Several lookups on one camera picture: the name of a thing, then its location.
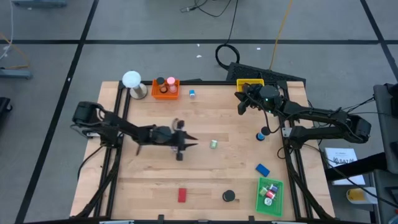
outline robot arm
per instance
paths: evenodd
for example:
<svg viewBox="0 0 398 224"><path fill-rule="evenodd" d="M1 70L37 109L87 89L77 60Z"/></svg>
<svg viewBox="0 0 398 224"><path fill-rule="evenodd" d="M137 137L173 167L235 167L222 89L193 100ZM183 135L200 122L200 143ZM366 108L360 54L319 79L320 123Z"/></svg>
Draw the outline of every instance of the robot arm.
<svg viewBox="0 0 398 224"><path fill-rule="evenodd" d="M140 146L156 145L170 146L176 149L177 160L181 161L184 151L187 147L196 144L185 144L185 139L197 140L196 138L182 131L183 121L177 123L177 129L172 130L167 126L143 126L138 127L117 114L106 111L100 104L82 101L79 102L72 121L79 128L85 128L83 133L95 132L101 138L101 145L106 147L117 146L119 135L127 134L133 141Z"/></svg>
<svg viewBox="0 0 398 224"><path fill-rule="evenodd" d="M250 106L285 120L307 119L333 125L324 128L294 126L282 129L284 137L290 139L293 147L301 148L311 139L345 139L353 143L366 143L369 139L371 124L360 116L348 114L341 108L333 111L300 106L280 96L278 89L271 85L245 84L244 92L236 92L235 95L241 101L238 105L240 115Z"/></svg>

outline green tray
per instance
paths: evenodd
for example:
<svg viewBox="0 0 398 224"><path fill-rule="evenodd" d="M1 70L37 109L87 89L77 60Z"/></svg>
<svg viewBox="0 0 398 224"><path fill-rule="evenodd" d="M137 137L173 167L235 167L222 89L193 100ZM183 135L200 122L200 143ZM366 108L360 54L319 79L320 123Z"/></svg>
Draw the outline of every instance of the green tray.
<svg viewBox="0 0 398 224"><path fill-rule="evenodd" d="M275 198L272 200L272 205L268 206L264 204L266 196L260 195L260 189L262 187L268 189L268 187L270 187L271 184L274 184L278 188L278 192L276 193ZM256 212L273 215L276 217L281 217L283 214L283 207L284 207L284 183L279 180L260 177L259 184L257 186Z"/></svg>

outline black floor stripe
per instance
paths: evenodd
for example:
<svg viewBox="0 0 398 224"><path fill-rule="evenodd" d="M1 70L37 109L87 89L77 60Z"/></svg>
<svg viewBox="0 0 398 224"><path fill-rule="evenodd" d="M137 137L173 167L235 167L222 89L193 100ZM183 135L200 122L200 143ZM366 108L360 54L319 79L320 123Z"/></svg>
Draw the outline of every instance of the black floor stripe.
<svg viewBox="0 0 398 224"><path fill-rule="evenodd" d="M47 134L45 136L44 143L43 143L42 149L39 154L39 158L37 159L35 168L33 170L32 177L30 178L29 185L28 185L25 195L24 195L24 199L22 200L21 207L19 208L19 211L18 211L18 214L16 217L16 221L15 221L15 223L17 223L17 224L24 222L27 211L29 209L30 202L32 200L34 191L35 191L37 183L39 181L40 173L43 169L45 158L47 157L47 154L50 149L51 140L54 136L55 129L57 128L58 120L60 118L62 108L65 103L65 99L67 98L67 93L68 93L70 84L72 82L73 75L76 70L76 66L78 64L78 61L79 61L79 58L81 55L81 50L83 49L83 46L84 46L84 41L87 38L88 30L90 29L91 22L93 21L93 17L94 17L94 14L95 14L95 11L96 11L96 8L98 5L98 1L99 0L93 0L93 5L91 6L90 13L88 14L85 28L83 29L83 33L81 34L79 44L78 44L78 47L75 52L75 56L73 57L72 63L69 68L68 75L65 79L65 83L63 84L60 98L58 100L53 117L51 119L49 130L47 131Z"/></svg>
<svg viewBox="0 0 398 224"><path fill-rule="evenodd" d="M391 44L398 44L398 40L387 40ZM79 40L14 40L14 44L79 44ZM84 44L222 44L224 39L178 39L178 40L85 40ZM275 44L274 39L235 39L231 44ZM308 45L369 45L379 44L379 40L279 40L278 44L308 44Z"/></svg>
<svg viewBox="0 0 398 224"><path fill-rule="evenodd" d="M373 31L376 34L377 39L380 41L381 48L383 49L384 55L387 58L388 64L390 65L393 74L398 80L398 67L396 61L394 60L394 57L392 56L390 49L388 49L387 43L384 40L379 27L377 26L376 20L374 19L367 2L365 0L361 0L361 4L363 9L365 10L366 15L368 16L369 22L372 25Z"/></svg>

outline orange container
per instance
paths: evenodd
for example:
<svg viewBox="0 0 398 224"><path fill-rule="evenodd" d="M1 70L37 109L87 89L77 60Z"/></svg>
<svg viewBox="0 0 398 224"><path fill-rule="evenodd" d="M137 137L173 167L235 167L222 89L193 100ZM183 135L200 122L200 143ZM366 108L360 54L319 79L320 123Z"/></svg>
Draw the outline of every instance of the orange container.
<svg viewBox="0 0 398 224"><path fill-rule="evenodd" d="M158 100L176 100L178 99L178 94L180 93L180 80L176 79L174 83L175 87L177 87L177 91L175 93L170 92L169 85L167 86L167 92L160 92L159 85L156 82L156 79L152 81L152 96Z"/></svg>

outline wooden tabletop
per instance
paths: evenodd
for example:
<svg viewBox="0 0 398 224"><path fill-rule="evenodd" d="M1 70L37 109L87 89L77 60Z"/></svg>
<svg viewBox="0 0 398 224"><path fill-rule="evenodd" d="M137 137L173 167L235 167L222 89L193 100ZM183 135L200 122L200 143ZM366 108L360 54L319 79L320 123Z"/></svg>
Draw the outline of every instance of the wooden tabletop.
<svg viewBox="0 0 398 224"><path fill-rule="evenodd" d="M102 84L98 103L106 110L114 108L117 86L118 82ZM288 82L288 87L290 99L307 106L303 83ZM184 152L183 161L176 161L175 154L162 146L144 146L136 156L137 143L124 138L113 219L156 220L163 214L166 220L247 220L250 215L256 220L294 220L286 163L276 155L282 147L281 133L271 134L263 142L256 140L256 133L265 125L264 113L248 108L244 115L238 115L235 86L183 85L175 101L155 100L150 89L148 86L149 95L143 100L131 99L127 120L137 126L170 126L174 118L183 119L188 134L199 139L192 141L198 145ZM190 89L195 90L194 100L189 98ZM268 117L270 128L278 127L278 119ZM300 125L311 127L312 122L302 121ZM209 147L212 139L218 141L216 149ZM316 141L307 144L318 147ZM98 146L99 139L89 140L85 157ZM71 215L80 212L98 189L104 152L82 168ZM303 147L301 153L308 189L326 212L334 215L319 152ZM269 178L284 183L283 217L255 211L257 181L261 176L255 168L259 163L271 171ZM187 189L185 203L177 202L178 188ZM226 203L221 197L228 189L235 192L236 200ZM304 217L299 190L298 195ZM103 208L107 201L108 191Z"/></svg>

